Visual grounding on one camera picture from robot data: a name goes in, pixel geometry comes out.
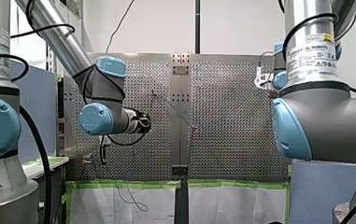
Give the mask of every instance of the robotic arm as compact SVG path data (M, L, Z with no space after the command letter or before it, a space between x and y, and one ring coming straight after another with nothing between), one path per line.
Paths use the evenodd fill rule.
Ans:
M356 163L356 98L337 76L335 50L356 1L285 0L285 12L287 37L276 46L273 80L280 90L272 109L278 149L292 159ZM356 192L349 209L356 224Z
M26 11L30 1L16 2ZM34 29L65 23L50 0L35 0L31 4L29 12ZM150 130L148 115L122 107L125 96L124 61L100 57L93 64L68 27L56 27L40 35L76 81L83 96L93 99L82 109L79 117L80 126L87 134L147 133Z
M64 24L60 13L49 0L16 2L23 11L30 12L28 18L35 29ZM9 10L10 1L0 0L0 54L5 56L9 56ZM126 69L124 61L101 57L93 63L65 26L42 31L40 35L76 81L84 100L92 99L79 116L79 124L84 132L93 135L145 134L150 130L148 115L122 107ZM38 184L26 178L18 159L18 139L21 135L18 111L20 90L10 80L9 58L0 56L0 224L38 222ZM50 206L46 206L45 210L50 213Z

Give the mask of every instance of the green tape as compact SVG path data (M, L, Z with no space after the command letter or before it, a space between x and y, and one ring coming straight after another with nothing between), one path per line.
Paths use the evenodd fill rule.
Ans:
M286 188L286 208L285 208L285 223L289 224L291 219L291 185Z
M52 158L49 158L49 162L50 162L50 165L55 165L56 163L59 163L61 161L64 161L66 160L66 157L52 157Z
M288 176L292 176L292 166L288 165Z
M66 199L66 223L70 224L70 215L72 212L71 208L72 208L73 189L69 188L67 184L66 184L66 194L64 197Z
M180 188L179 181L126 181L126 180L82 180L66 182L66 186L71 189L178 189Z
M239 187L246 189L286 189L289 183L267 183L240 180L189 180L189 188Z
M286 190L286 209L285 209L285 223L289 224L290 206L291 206L291 185L290 183L267 183L255 181L239 181L239 180L200 180L190 179L189 188L220 188L220 187L238 187L246 189L285 189ZM107 179L94 179L94 180L80 180L66 182L66 212L67 223L70 224L71 203L73 198L73 190L75 189L179 189L179 181L129 181L126 180L107 180Z
M37 163L37 162L38 162L38 161L28 161L28 162L24 163L23 165L24 165L24 166L28 166L28 165L35 164L35 163Z

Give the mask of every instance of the metal bracket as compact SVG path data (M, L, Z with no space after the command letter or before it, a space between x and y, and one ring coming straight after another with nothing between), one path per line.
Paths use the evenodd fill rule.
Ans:
M174 75L188 75L189 74L189 66L174 66L173 67L173 74Z
M189 167L186 165L172 166L172 175L188 175Z

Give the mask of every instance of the perforated metal panel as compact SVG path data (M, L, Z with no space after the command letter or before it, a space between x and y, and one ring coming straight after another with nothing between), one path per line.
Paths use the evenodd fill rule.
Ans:
M73 84L73 137L77 144L77 156L67 168L68 179L107 178L158 180L170 179L170 118L168 104L162 100L169 96L170 55L138 55L128 57L115 55L127 62L124 106L150 113L150 133L133 147L107 147L107 165L99 157L99 137L89 136L78 125L78 115L84 106L77 85ZM154 97L152 91L160 97ZM121 134L113 136L117 142L131 143L140 136ZM83 163L81 158L92 155L92 162Z
M176 55L112 56L127 62L124 105L150 112L151 132L134 147L109 147L107 165L101 165L99 138L79 128L78 114L84 103L69 78L65 90L71 91L66 94L71 93L72 100L65 104L65 141L76 149L77 156L66 169L68 179L128 175L133 180L170 179L172 165L185 165L189 157L189 178L288 180L289 161L275 147L271 101L253 84L258 57L190 55L190 62L184 64L190 73L176 75ZM265 61L271 70L270 58ZM122 143L135 137L139 134L114 136ZM83 163L82 157L89 154L92 162Z
M192 56L190 178L286 181L271 101L255 88L258 57Z

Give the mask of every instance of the vertical metal post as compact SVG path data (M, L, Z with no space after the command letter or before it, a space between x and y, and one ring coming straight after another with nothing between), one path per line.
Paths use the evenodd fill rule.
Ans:
M191 65L189 54L173 54L171 77L171 148L172 176L180 181L175 194L175 224L189 223L189 115L191 91Z
M195 0L195 54L201 53L201 0Z

